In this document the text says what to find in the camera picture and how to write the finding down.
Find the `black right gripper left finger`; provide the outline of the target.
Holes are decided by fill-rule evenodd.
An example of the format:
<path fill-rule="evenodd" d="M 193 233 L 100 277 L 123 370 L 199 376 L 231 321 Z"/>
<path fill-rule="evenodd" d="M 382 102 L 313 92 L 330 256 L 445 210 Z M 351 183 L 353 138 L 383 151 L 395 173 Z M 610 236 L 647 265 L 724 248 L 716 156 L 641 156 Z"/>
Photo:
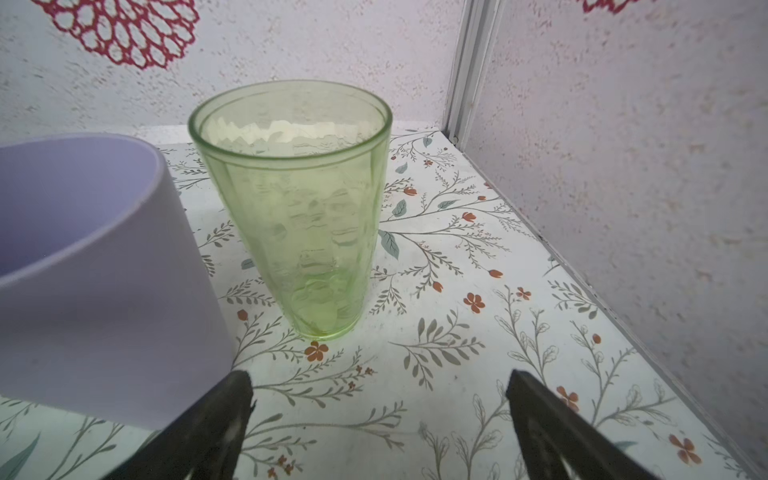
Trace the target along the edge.
<path fill-rule="evenodd" d="M 254 407 L 249 374 L 232 371 L 105 477 L 232 479 Z"/>

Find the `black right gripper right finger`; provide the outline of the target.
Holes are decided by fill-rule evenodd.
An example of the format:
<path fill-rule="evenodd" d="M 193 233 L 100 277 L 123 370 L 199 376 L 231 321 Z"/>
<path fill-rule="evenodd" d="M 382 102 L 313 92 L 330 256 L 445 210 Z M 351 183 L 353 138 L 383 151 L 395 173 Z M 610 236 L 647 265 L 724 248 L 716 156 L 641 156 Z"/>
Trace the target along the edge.
<path fill-rule="evenodd" d="M 654 475 L 573 412 L 532 374 L 514 370 L 506 389 L 528 477 L 647 479 Z"/>

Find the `lavender plastic cup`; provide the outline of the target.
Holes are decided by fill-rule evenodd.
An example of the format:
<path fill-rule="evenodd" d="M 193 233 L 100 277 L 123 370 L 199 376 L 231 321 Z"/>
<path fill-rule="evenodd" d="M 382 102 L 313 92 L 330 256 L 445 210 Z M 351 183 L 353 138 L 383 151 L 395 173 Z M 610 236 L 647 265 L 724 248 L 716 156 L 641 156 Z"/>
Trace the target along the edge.
<path fill-rule="evenodd" d="M 1 393 L 157 430 L 234 340 L 163 154 L 123 135 L 1 148 Z"/>

